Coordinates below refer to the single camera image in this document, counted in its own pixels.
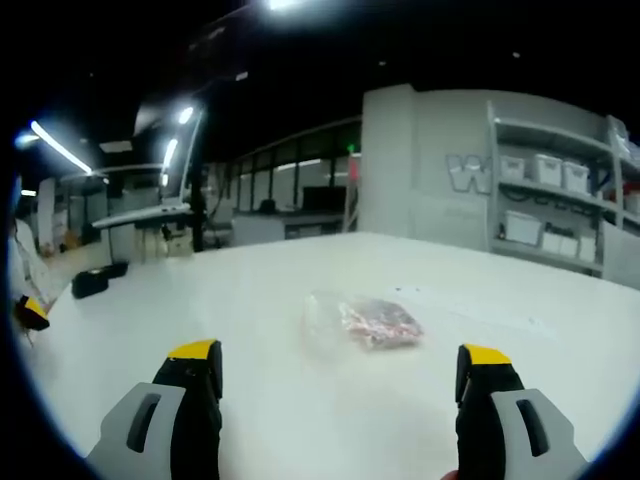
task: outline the metal shelving unit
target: metal shelving unit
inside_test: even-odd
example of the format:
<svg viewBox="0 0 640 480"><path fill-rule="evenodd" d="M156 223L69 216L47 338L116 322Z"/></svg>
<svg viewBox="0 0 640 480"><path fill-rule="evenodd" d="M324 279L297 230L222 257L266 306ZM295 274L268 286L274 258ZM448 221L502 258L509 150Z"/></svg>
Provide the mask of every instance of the metal shelving unit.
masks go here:
<svg viewBox="0 0 640 480"><path fill-rule="evenodd" d="M492 251L516 254L527 258L553 261L568 267L579 268L591 274L602 273L602 265L590 263L578 258L554 254L530 245L498 239L499 232L499 201L501 192L513 191L526 193L535 198L547 198L574 204L592 212L592 224L599 228L603 217L612 219L616 227L622 228L624 222L640 227L640 217L624 210L622 175L640 177L640 170L635 170L631 164L624 163L618 156L614 145L612 126L607 127L606 142L586 137L561 128L537 124L534 122L513 118L498 117L491 102L487 108L489 121L489 137L492 157L492 190L489 199L488 232ZM561 157L580 160L591 171L608 170L613 180L616 201L599 199L592 195L582 195L564 188L541 184L529 179L514 180L500 176L500 145L524 147L541 152L556 152ZM598 179L591 175L591 191L598 189Z"/></svg>

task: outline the plastic container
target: plastic container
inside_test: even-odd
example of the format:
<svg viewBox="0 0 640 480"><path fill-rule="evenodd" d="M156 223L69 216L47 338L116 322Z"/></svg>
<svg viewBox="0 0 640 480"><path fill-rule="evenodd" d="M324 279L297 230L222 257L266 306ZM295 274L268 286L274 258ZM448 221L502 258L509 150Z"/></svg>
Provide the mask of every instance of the plastic container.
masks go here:
<svg viewBox="0 0 640 480"><path fill-rule="evenodd" d="M507 210L506 238L513 242L538 245L542 222L532 215Z"/></svg>
<svg viewBox="0 0 640 480"><path fill-rule="evenodd" d="M589 169L573 162L563 162L563 186L566 190L589 195Z"/></svg>
<svg viewBox="0 0 640 480"><path fill-rule="evenodd" d="M575 258L578 255L578 240L570 237L562 237L560 242L560 255Z"/></svg>
<svg viewBox="0 0 640 480"><path fill-rule="evenodd" d="M625 197L626 209L635 214L640 215L640 192L630 193Z"/></svg>
<svg viewBox="0 0 640 480"><path fill-rule="evenodd" d="M585 262L596 261L596 238L592 235L580 236L580 252L578 254L580 260Z"/></svg>
<svg viewBox="0 0 640 480"><path fill-rule="evenodd" d="M500 174L502 175L502 178L523 180L524 166L524 158L509 157L507 155L502 155L500 157Z"/></svg>
<svg viewBox="0 0 640 480"><path fill-rule="evenodd" d="M560 244L562 243L562 236L551 232L542 232L542 245L541 248L545 252L560 253Z"/></svg>
<svg viewBox="0 0 640 480"><path fill-rule="evenodd" d="M533 178L539 183L562 186L562 160L538 153L533 157Z"/></svg>

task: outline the clear plastic bag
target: clear plastic bag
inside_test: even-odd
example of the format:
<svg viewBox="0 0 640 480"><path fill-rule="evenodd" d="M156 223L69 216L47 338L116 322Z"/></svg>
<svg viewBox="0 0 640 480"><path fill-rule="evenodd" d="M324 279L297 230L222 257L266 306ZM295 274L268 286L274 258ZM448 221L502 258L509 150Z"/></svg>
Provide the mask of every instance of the clear plastic bag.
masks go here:
<svg viewBox="0 0 640 480"><path fill-rule="evenodd" d="M336 330L370 349L414 345L423 335L420 324L404 308L386 300L314 292L306 303L308 327L322 343L337 340L331 338Z"/></svg>

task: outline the yellow object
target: yellow object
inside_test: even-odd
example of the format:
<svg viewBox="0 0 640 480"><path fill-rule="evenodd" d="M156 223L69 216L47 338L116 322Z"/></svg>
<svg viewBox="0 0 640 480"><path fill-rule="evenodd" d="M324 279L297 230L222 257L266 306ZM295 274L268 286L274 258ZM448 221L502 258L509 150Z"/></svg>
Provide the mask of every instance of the yellow object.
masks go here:
<svg viewBox="0 0 640 480"><path fill-rule="evenodd" d="M509 357L494 348L481 347L469 343L465 343L464 347L471 355L471 365L500 365L511 363Z"/></svg>
<svg viewBox="0 0 640 480"><path fill-rule="evenodd" d="M38 315L40 315L45 320L47 319L47 314L44 311L44 309L32 297L29 297L27 299L27 302L24 304L24 306L25 306L25 308L28 308L29 310L31 310L31 311L37 313Z"/></svg>
<svg viewBox="0 0 640 480"><path fill-rule="evenodd" d="M196 360L206 360L209 349L216 339L201 340L199 342L188 343L176 348L167 355L169 358L193 358Z"/></svg>

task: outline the ceiling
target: ceiling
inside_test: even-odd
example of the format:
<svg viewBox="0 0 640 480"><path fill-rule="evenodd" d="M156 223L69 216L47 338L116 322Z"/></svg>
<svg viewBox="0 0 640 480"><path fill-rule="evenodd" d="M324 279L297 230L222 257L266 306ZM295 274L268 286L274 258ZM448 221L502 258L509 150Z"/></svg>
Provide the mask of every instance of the ceiling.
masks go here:
<svg viewBox="0 0 640 480"><path fill-rule="evenodd" d="M592 10L560 0L304 2L281 12L225 0L92 21L73 20L73 11L57 11L55 23L25 16L12 58L20 107L11 133L38 119L92 166L159 162L173 112L195 98L207 112L199 154L228 161L357 115L364 91L405 82L544 95L640 132L638 42L617 0ZM98 146L117 140L131 140L133 151ZM77 170L46 145L14 154L27 186Z"/></svg>

